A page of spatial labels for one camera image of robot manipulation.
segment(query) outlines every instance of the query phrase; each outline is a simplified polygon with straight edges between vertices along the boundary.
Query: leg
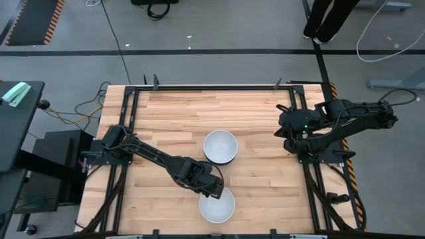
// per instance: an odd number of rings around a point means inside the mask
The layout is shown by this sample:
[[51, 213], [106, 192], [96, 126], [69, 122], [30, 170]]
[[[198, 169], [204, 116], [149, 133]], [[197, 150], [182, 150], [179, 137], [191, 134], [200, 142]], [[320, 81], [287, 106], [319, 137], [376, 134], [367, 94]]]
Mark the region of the leg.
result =
[[304, 28], [304, 36], [314, 37], [314, 34], [320, 27], [320, 24], [325, 16], [326, 10], [331, 4], [332, 0], [315, 0], [313, 7], [311, 8], [311, 13], [309, 19], [307, 20], [307, 25]]
[[321, 42], [328, 42], [339, 29], [343, 26], [345, 20], [350, 15], [356, 4], [360, 0], [335, 0], [333, 7], [327, 15], [325, 21], [320, 26], [315, 37]]

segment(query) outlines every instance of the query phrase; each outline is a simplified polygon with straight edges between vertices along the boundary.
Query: black metal frame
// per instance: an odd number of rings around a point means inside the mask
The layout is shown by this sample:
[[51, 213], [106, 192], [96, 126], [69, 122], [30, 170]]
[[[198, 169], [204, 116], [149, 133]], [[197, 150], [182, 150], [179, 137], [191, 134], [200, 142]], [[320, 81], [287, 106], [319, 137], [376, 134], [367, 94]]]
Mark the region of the black metal frame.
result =
[[[128, 100], [130, 94], [133, 94], [133, 105], [131, 107], [131, 114], [130, 114], [130, 121], [129, 121], [129, 128], [131, 130], [134, 129], [134, 123], [135, 123], [135, 117], [136, 117], [136, 111], [137, 111], [137, 101], [139, 97], [139, 93], [142, 91], [184, 91], [184, 90], [287, 90], [290, 95], [290, 100], [292, 107], [297, 107], [296, 103], [296, 94], [299, 94], [300, 100], [301, 100], [301, 107], [307, 108], [307, 102], [304, 96], [303, 87], [302, 86], [273, 86], [273, 85], [220, 85], [220, 86], [202, 86], [202, 85], [195, 85], [195, 86], [158, 86], [159, 83], [155, 84], [154, 86], [126, 86], [124, 90], [124, 98], [122, 103], [122, 110], [120, 114], [120, 125], [124, 125], [124, 121], [126, 118], [126, 111], [128, 106]], [[322, 84], [323, 93], [325, 94], [325, 99], [329, 99], [331, 97], [330, 91], [328, 90], [328, 84]], [[323, 178], [321, 175], [321, 169], [319, 164], [313, 164], [313, 168], [315, 170], [315, 176], [316, 176], [316, 183], [319, 187], [319, 190], [325, 194], [325, 187], [323, 184]], [[127, 175], [128, 166], [123, 165], [121, 176], [124, 176], [124, 184], [125, 179]], [[343, 166], [343, 171], [346, 172], [347, 166]], [[310, 168], [308, 164], [303, 164], [303, 171], [304, 176], [307, 178], [307, 174], [311, 175]], [[114, 179], [116, 174], [116, 165], [111, 165], [110, 169], [110, 176], [108, 179], [108, 188], [106, 190], [106, 198], [108, 198], [108, 195], [111, 195], [113, 187], [114, 187]], [[307, 186], [307, 195], [309, 199], [309, 205], [310, 205], [310, 211], [311, 211], [311, 219], [313, 223], [313, 227], [316, 234], [328, 236], [329, 238], [419, 238], [418, 236], [407, 236], [407, 235], [395, 235], [395, 234], [376, 234], [376, 233], [368, 233], [368, 232], [336, 232], [333, 231], [332, 227], [332, 220], [329, 216], [329, 213], [323, 208], [324, 215], [325, 215], [325, 225], [327, 230], [322, 230], [319, 223], [319, 217], [317, 214], [317, 207], [315, 203], [315, 195], [313, 193], [313, 190], [309, 187], [307, 181], [305, 182]], [[118, 235], [118, 228], [120, 225], [120, 217], [121, 217], [121, 211], [122, 211], [122, 203], [123, 203], [123, 197], [124, 197], [124, 190], [125, 187], [123, 187], [119, 193], [118, 193], [118, 199], [116, 203], [116, 210], [114, 215], [114, 221], [113, 221], [113, 230], [112, 231], [106, 231], [106, 225], [108, 223], [108, 213], [106, 213], [102, 219], [100, 231], [99, 232], [93, 232], [93, 233], [86, 233], [86, 234], [75, 234], [71, 236], [63, 236], [63, 237], [56, 237], [57, 239], [65, 239], [65, 238], [105, 238], [107, 236], [117, 236]], [[355, 219], [357, 224], [359, 225], [359, 220], [357, 218], [356, 210], [355, 210], [355, 200], [354, 196], [350, 190], [350, 188], [347, 185], [347, 190], [349, 191], [349, 196], [352, 202], [353, 212], [355, 213]], [[153, 230], [152, 235], [143, 235], [143, 238], [145, 239], [159, 239], [159, 238], [180, 238], [180, 239], [192, 239], [192, 238], [199, 238], [199, 239], [261, 239], [261, 238], [271, 238], [271, 239], [280, 239], [280, 238], [294, 238], [291, 237], [293, 235], [291, 234], [277, 234], [276, 229], [271, 229], [270, 234], [239, 234], [237, 237], [233, 234], [218, 234], [218, 235], [159, 235], [159, 230]]]

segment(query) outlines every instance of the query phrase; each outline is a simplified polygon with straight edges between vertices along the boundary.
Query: floor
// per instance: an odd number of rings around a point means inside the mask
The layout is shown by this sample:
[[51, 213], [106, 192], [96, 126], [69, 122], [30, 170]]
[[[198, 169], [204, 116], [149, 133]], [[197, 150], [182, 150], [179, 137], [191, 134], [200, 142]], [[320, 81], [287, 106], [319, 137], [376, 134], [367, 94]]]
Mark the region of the floor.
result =
[[[0, 1], [0, 29], [16, 13], [18, 2]], [[425, 26], [425, 2], [408, 2], [414, 5], [413, 9], [380, 14], [360, 48], [399, 50], [416, 40]], [[322, 81], [324, 72], [319, 68], [313, 45], [301, 36], [306, 23], [301, 0], [261, 3], [257, 0], [181, 0], [171, 6], [163, 20], [155, 22], [130, 1], [105, 0], [104, 4], [124, 51], [132, 84], [143, 84], [143, 74], [149, 83], [154, 74], [158, 75], [161, 84], [271, 84], [280, 77], [283, 81]], [[425, 65], [425, 38], [414, 47], [422, 54], [395, 56], [377, 63], [361, 62], [354, 50], [373, 14], [374, 11], [354, 10], [337, 38], [321, 45], [321, 49], [326, 50], [323, 59], [327, 75], [336, 84], [340, 98], [354, 102], [378, 100], [387, 90], [366, 88], [368, 80], [405, 79]], [[191, 50], [245, 50], [228, 52], [232, 54], [209, 51], [189, 54], [185, 51], [189, 47]], [[42, 98], [49, 100], [56, 110], [72, 112], [76, 104], [91, 100], [102, 82], [128, 84], [121, 56], [111, 52], [104, 55], [117, 49], [101, 5], [86, 7], [85, 0], [66, 1], [50, 45], [5, 46], [3, 43], [0, 46], [0, 78], [42, 80], [46, 82]], [[278, 52], [276, 49], [299, 51]], [[303, 50], [307, 54], [295, 54]], [[22, 52], [36, 51], [41, 56], [20, 56]], [[408, 97], [399, 93], [389, 100], [397, 102]], [[97, 103], [88, 104], [81, 107], [81, 111], [88, 113], [95, 107]], [[421, 171], [425, 168], [421, 149], [425, 140], [421, 127], [424, 107], [423, 100], [397, 107], [395, 112], [400, 121], [392, 129], [365, 131], [348, 139], [350, 148], [357, 152], [353, 161], [370, 232], [425, 235], [422, 223], [425, 174]], [[37, 111], [29, 131], [44, 137], [48, 131], [74, 128]], [[96, 121], [92, 121], [87, 132], [95, 135], [96, 129]], [[35, 138], [28, 135], [23, 149], [31, 151], [34, 141]], [[6, 238], [71, 234], [77, 214], [77, 206], [66, 206], [55, 213], [32, 215], [30, 223], [39, 228], [34, 236], [15, 232], [19, 217], [14, 216]]]

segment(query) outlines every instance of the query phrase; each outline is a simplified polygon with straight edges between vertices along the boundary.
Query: white cable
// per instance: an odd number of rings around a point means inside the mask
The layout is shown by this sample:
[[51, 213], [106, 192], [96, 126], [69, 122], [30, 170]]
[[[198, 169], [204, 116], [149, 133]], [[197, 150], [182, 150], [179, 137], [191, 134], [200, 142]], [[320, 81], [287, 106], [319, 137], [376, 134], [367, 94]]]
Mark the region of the white cable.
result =
[[101, 0], [87, 0], [87, 2], [86, 2], [86, 6], [87, 7], [94, 7], [94, 6], [96, 6], [96, 5], [98, 5], [99, 3], [100, 3], [100, 1]]
[[413, 43], [413, 44], [411, 44], [410, 46], [408, 46], [406, 49], [404, 49], [404, 50], [401, 50], [401, 51], [399, 51], [399, 52], [397, 52], [397, 53], [394, 53], [394, 54], [392, 54], [392, 55], [389, 55], [389, 56], [386, 56], [386, 57], [382, 57], [382, 58], [380, 58], [380, 59], [376, 59], [376, 60], [365, 60], [365, 59], [363, 59], [361, 56], [360, 56], [360, 53], [359, 53], [359, 43], [360, 43], [360, 41], [361, 41], [361, 39], [363, 38], [363, 36], [365, 35], [365, 33], [366, 33], [366, 31], [367, 31], [367, 29], [369, 28], [369, 25], [372, 23], [372, 21], [373, 21], [373, 19], [378, 15], [378, 13], [379, 13], [379, 11], [386, 5], [386, 3], [388, 3], [388, 0], [386, 0], [385, 2], [384, 2], [384, 4], [380, 7], [380, 9], [378, 9], [378, 11], [373, 15], [373, 17], [371, 18], [371, 20], [369, 21], [369, 23], [367, 23], [367, 25], [366, 25], [366, 27], [365, 27], [365, 29], [363, 30], [363, 33], [361, 34], [361, 36], [360, 36], [360, 38], [359, 38], [359, 40], [357, 41], [357, 45], [356, 45], [356, 51], [357, 51], [357, 56], [360, 58], [360, 60], [362, 60], [362, 61], [364, 61], [364, 62], [378, 62], [378, 61], [381, 61], [381, 60], [385, 60], [385, 59], [388, 59], [388, 58], [390, 58], [390, 57], [393, 57], [393, 56], [396, 56], [396, 55], [398, 55], [398, 54], [401, 54], [401, 53], [403, 53], [403, 52], [405, 52], [405, 51], [407, 51], [408, 49], [410, 49], [410, 48], [412, 48], [416, 43], [418, 43], [418, 41], [422, 38], [422, 36], [425, 34], [425, 29], [422, 31], [422, 34], [418, 37], [418, 39]]

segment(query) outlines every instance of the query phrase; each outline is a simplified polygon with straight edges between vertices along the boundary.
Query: floor mat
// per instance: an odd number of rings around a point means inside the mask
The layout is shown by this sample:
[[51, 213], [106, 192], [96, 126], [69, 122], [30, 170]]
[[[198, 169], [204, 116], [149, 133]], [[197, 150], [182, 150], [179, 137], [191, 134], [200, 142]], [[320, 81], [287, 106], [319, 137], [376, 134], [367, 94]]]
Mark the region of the floor mat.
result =
[[49, 44], [64, 0], [26, 0], [6, 40], [7, 46]]

